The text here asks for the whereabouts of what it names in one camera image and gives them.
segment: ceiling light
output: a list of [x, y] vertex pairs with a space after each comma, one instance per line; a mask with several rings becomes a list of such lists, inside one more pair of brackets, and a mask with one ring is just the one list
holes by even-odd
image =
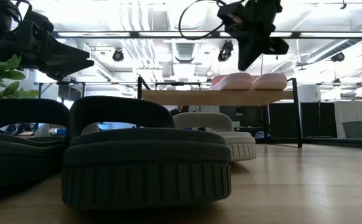
[[58, 32], [59, 37], [129, 37], [129, 32]]
[[291, 32], [272, 32], [270, 37], [290, 37]]
[[[195, 32], [195, 31], [183, 31], [183, 34], [187, 37], [200, 37], [207, 32]], [[140, 32], [139, 36], [141, 37], [181, 37], [181, 34], [178, 31], [175, 32]]]
[[187, 40], [187, 39], [170, 39], [170, 40], [163, 40], [165, 44], [207, 44], [208, 40]]
[[302, 32], [300, 37], [362, 37], [362, 32]]
[[226, 32], [220, 32], [220, 37], [231, 37], [231, 36]]

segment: black partition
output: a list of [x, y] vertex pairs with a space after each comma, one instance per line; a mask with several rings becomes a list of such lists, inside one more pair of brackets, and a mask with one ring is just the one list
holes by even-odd
[[271, 138], [295, 139], [297, 130], [293, 103], [273, 103], [269, 105]]
[[301, 103], [300, 109], [304, 138], [337, 138], [334, 103]]
[[258, 106], [220, 106], [220, 113], [239, 121], [243, 127], [260, 127], [261, 112]]

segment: cable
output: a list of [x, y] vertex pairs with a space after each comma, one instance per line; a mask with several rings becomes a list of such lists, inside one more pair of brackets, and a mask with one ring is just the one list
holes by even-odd
[[184, 38], [184, 39], [187, 39], [187, 40], [200, 40], [204, 37], [208, 37], [209, 35], [212, 35], [214, 32], [216, 32], [218, 29], [220, 29], [224, 23], [221, 23], [218, 27], [214, 28], [212, 31], [208, 32], [207, 34], [203, 35], [203, 36], [200, 36], [200, 37], [187, 37], [185, 36], [182, 31], [181, 31], [181, 22], [182, 22], [182, 18], [183, 16], [185, 15], [185, 13], [187, 12], [187, 10], [193, 6], [195, 3], [198, 3], [198, 2], [201, 2], [201, 1], [216, 1], [217, 5], [219, 5], [219, 3], [223, 4], [223, 5], [226, 5], [225, 2], [221, 1], [221, 0], [196, 0], [195, 2], [193, 2], [192, 4], [190, 4], [186, 9], [184, 9], [184, 11], [181, 13], [181, 16], [180, 16], [180, 20], [179, 20], [179, 32], [180, 32], [180, 35]]
[[219, 7], [220, 6], [220, 3], [224, 6], [226, 5], [225, 2], [221, 1], [221, 0], [216, 0], [216, 3], [217, 3], [217, 6]]
[[[16, 13], [19, 15], [19, 17], [20, 17], [19, 21], [17, 21], [18, 24], [23, 21], [22, 14], [21, 14], [21, 12], [19, 12], [19, 9], [18, 9], [18, 7], [19, 7], [19, 5], [21, 4], [21, 2], [28, 4], [28, 8], [27, 8], [26, 14], [27, 14], [27, 12], [29, 12], [29, 11], [32, 10], [32, 4], [31, 4], [28, 0], [17, 0], [15, 11], [16, 11]], [[12, 31], [10, 31], [10, 33], [11, 33], [11, 34], [14, 34], [17, 30], [18, 30], [18, 26], [15, 27], [15, 29], [13, 29]]]

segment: light fixture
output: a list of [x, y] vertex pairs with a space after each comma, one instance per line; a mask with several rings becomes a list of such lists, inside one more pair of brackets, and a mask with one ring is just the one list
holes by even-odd
[[58, 32], [59, 37], [130, 37], [129, 32]]
[[187, 39], [167, 39], [163, 40], [165, 44], [207, 44], [208, 40], [187, 40]]
[[227, 34], [226, 32], [220, 32], [220, 37], [231, 37], [231, 35]]
[[290, 37], [291, 35], [291, 32], [272, 32], [270, 37]]
[[[207, 32], [183, 31], [187, 37], [200, 37]], [[181, 37], [178, 31], [174, 32], [140, 32], [140, 37]]]
[[220, 53], [218, 54], [218, 61], [226, 62], [232, 56], [232, 51], [233, 51], [232, 40], [226, 40], [220, 49]]
[[362, 37], [362, 32], [302, 32], [300, 37]]

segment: wooden shelf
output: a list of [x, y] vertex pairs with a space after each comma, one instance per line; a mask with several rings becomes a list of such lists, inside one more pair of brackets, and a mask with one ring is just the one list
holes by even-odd
[[293, 100], [283, 90], [143, 90], [142, 99], [161, 105], [263, 106], [279, 100]]

